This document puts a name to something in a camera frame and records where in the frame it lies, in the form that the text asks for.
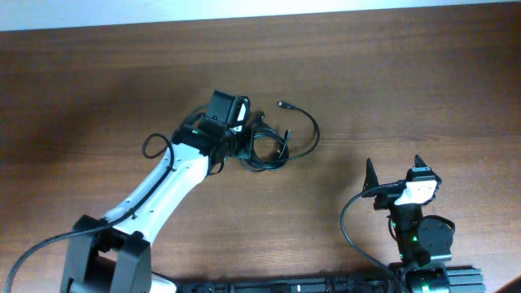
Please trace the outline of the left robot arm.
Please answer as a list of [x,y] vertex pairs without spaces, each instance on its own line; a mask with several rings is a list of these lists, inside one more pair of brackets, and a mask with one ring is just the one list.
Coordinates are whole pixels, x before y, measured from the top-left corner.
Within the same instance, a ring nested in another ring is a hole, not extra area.
[[236,153],[250,114],[248,97],[214,91],[207,112],[183,121],[131,195],[101,219],[83,216],[74,225],[60,290],[175,292],[173,281],[152,272],[151,246],[183,198]]

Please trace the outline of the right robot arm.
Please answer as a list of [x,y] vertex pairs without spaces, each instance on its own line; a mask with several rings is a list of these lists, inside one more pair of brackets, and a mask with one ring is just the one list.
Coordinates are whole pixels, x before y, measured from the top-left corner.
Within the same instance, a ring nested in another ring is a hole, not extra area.
[[393,270],[411,292],[450,292],[444,264],[452,259],[455,224],[422,208],[436,198],[441,178],[419,155],[405,179],[380,184],[371,160],[366,161],[363,190],[374,198],[375,210],[388,210],[401,263]]

